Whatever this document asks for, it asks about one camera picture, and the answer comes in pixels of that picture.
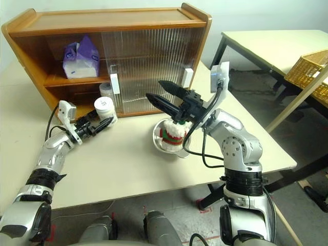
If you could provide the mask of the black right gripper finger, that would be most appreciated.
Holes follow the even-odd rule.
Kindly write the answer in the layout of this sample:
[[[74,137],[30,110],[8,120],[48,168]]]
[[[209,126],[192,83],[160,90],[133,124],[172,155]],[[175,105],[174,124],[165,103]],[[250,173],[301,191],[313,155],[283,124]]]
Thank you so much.
[[[166,98],[152,93],[146,93],[146,97],[154,107],[170,115],[173,120],[182,120],[180,108],[170,103]]]
[[[160,80],[159,84],[166,92],[170,93],[171,95],[177,96],[178,98],[182,99],[185,102],[190,101],[189,90],[186,90],[185,88],[168,80]]]

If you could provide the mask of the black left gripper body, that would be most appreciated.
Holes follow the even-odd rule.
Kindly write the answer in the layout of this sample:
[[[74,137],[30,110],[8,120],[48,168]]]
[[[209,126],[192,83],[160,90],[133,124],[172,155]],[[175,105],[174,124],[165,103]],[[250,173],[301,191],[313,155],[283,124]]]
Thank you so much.
[[[88,116],[80,117],[75,123],[75,132],[80,138],[89,138],[99,133],[97,127],[91,125],[91,119]]]

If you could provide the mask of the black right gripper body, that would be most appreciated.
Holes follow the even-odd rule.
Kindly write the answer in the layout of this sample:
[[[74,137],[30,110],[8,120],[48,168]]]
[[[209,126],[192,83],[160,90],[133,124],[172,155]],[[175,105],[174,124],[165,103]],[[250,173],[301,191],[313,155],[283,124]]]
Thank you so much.
[[[194,90],[179,89],[176,96],[182,99],[182,103],[178,107],[178,112],[173,116],[173,120],[197,123],[206,110],[201,95]]]

